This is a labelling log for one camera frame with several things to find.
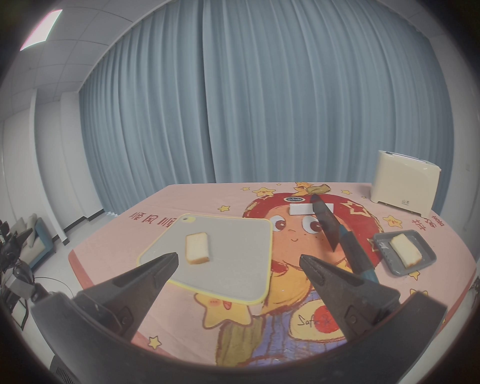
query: white toaster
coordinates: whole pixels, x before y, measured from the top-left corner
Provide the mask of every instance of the white toaster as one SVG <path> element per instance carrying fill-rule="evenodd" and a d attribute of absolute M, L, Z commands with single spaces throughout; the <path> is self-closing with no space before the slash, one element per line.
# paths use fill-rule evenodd
<path fill-rule="evenodd" d="M 428 218 L 437 193 L 441 169 L 428 161 L 379 151 L 370 199 Z"/>

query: curtain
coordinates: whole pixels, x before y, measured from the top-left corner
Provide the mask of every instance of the curtain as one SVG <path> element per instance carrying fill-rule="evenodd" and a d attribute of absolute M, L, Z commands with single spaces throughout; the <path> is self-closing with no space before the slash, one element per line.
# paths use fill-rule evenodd
<path fill-rule="evenodd" d="M 106 210 L 173 183 L 371 182 L 378 150 L 453 162 L 445 80 L 426 37 L 374 0 L 179 0 L 81 89 Z"/>

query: cartoon eye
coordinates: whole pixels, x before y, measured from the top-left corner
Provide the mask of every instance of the cartoon eye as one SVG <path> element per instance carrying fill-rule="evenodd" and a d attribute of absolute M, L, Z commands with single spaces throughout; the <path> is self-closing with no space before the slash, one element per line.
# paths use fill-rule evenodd
<path fill-rule="evenodd" d="M 322 230 L 320 223 L 313 216 L 305 216 L 301 221 L 301 224 L 305 232 L 311 233 L 312 235 Z"/>
<path fill-rule="evenodd" d="M 282 216 L 276 215 L 270 218 L 270 221 L 273 224 L 273 230 L 275 232 L 281 231 L 287 225 L 285 219 Z"/>

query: yellow cutting board rim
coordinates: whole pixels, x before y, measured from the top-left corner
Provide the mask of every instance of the yellow cutting board rim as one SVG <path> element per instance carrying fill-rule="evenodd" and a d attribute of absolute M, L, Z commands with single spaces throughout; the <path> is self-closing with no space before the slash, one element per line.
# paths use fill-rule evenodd
<path fill-rule="evenodd" d="M 138 257 L 137 257 L 137 263 L 136 265 L 137 266 L 140 266 L 140 259 L 141 257 L 151 248 L 153 247 L 153 245 L 163 236 L 165 235 L 168 230 L 177 222 L 179 221 L 182 217 L 184 216 L 202 216 L 202 217 L 216 217 L 216 218 L 222 218 L 222 219 L 237 219 L 237 220 L 264 220 L 264 221 L 268 221 L 268 223 L 270 224 L 270 247 L 269 247 L 269 251 L 268 251 L 268 270 L 267 270 L 267 278 L 266 278 L 266 284 L 265 284 L 265 292 L 263 293 L 263 295 L 258 299 L 258 300 L 254 300 L 254 301 L 245 301 L 245 300 L 237 300 L 237 299 L 232 299 L 232 298 L 229 298 L 227 296 L 222 296 L 222 295 L 217 295 L 217 294 L 214 294 L 212 292 L 207 292 L 207 291 L 202 291 L 200 289 L 196 289 L 196 288 L 193 288 L 187 284 L 183 284 L 183 283 L 180 283 L 178 281 L 175 281 L 175 280 L 168 280 L 169 283 L 171 284 L 175 284 L 176 286 L 178 287 L 182 287 L 182 288 L 185 288 L 185 289 L 188 289 L 189 291 L 192 291 L 192 292 L 195 292 L 195 293 L 200 293 L 202 295 L 206 295 L 208 297 L 211 297 L 211 298 L 214 298 L 214 299 L 219 299 L 219 300 L 223 300 L 223 301 L 228 301 L 228 302 L 233 302 L 233 303 L 237 303 L 237 304 L 244 304 L 244 305 L 256 305 L 256 304 L 260 304 L 262 301 L 265 300 L 265 298 L 267 297 L 268 295 L 268 290 L 270 288 L 270 274 L 271 274 L 271 267 L 272 267 L 272 240 L 273 240 L 273 224 L 272 222 L 269 220 L 269 219 L 265 219 L 265 218 L 254 218 L 254 217 L 231 217 L 231 216 L 211 216 L 211 215 L 199 215 L 199 214 L 194 214 L 194 213 L 185 213 L 181 216 L 179 216 L 177 218 L 177 220 L 175 220 L 169 228 L 167 228 L 167 230 L 165 232 L 163 232 L 160 236 L 158 236 L 155 241 L 153 241 Z"/>

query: pink tablecloth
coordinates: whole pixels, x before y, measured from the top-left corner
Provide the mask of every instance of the pink tablecloth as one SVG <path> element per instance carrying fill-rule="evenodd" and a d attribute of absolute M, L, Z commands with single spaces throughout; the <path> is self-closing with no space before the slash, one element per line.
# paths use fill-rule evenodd
<path fill-rule="evenodd" d="M 422 291 L 448 306 L 446 322 L 463 299 L 476 265 L 460 237 L 434 212 L 429 219 L 369 200 L 369 184 L 244 183 L 171 185 L 150 196 L 76 247 L 69 260 L 82 287 L 136 267 L 136 260 L 182 214 L 266 217 L 274 221 L 272 277 L 264 303 L 247 307 L 166 284 L 133 343 L 197 363 L 268 365 L 322 353 L 344 343 L 341 331 L 301 270 L 300 253 L 348 269 L 341 249 L 331 252 L 323 233 L 304 216 L 288 216 L 291 200 L 322 193 L 353 230 L 376 265 L 381 284 L 403 302 Z M 376 232 L 415 229 L 437 255 L 432 266 L 393 276 L 380 260 Z"/>

